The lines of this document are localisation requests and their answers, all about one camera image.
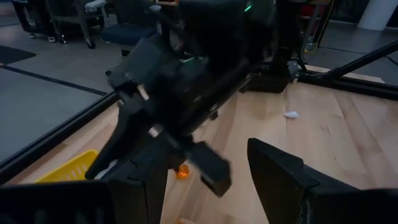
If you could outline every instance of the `cable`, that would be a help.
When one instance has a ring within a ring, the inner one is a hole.
[[[333,10],[334,3],[335,3],[335,0],[331,0],[331,6],[330,6],[329,14],[328,14],[328,17],[326,18],[326,21],[328,21],[329,18],[330,18],[331,12]],[[322,26],[321,33],[325,30],[326,23],[327,23],[326,21],[325,21],[325,23]],[[312,51],[308,51],[308,50],[305,49],[305,53],[309,53],[309,54],[314,53],[318,49],[319,40],[320,40],[320,38],[318,38],[317,43],[315,44],[315,49],[313,49]]]

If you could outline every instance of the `white column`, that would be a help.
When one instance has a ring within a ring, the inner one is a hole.
[[[384,30],[397,6],[398,0],[370,0],[358,27],[369,30]]]

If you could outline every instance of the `black aluminum frame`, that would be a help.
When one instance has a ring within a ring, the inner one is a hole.
[[[312,85],[350,91],[368,96],[376,96],[389,100],[398,100],[398,86],[343,76],[397,50],[398,41],[395,41],[342,67],[334,68],[329,72],[319,73],[309,70],[300,70],[297,78],[299,82],[309,83]]]

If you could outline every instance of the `wheel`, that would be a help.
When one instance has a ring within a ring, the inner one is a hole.
[[[50,43],[55,43],[57,41],[55,37],[47,37],[47,40],[49,40]]]
[[[92,40],[90,40],[90,39],[86,39],[86,44],[87,44],[87,47],[88,47],[89,49],[95,49],[95,43],[94,43],[94,41],[92,41]]]

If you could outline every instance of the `orange object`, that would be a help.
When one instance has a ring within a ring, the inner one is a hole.
[[[180,165],[178,172],[175,173],[177,178],[185,179],[189,176],[189,166],[182,164]]]

